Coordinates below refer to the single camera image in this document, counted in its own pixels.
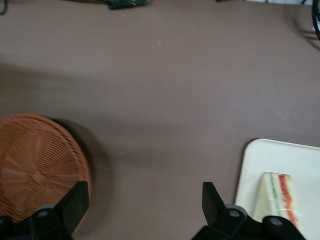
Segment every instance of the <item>cable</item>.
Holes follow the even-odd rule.
[[[318,27],[318,22],[320,20],[320,12],[319,12],[319,0],[313,0],[312,3],[312,22],[315,30],[315,34],[320,40],[320,30]]]
[[[0,11],[0,15],[4,15],[7,11],[8,3],[7,0],[3,0],[3,9]]]

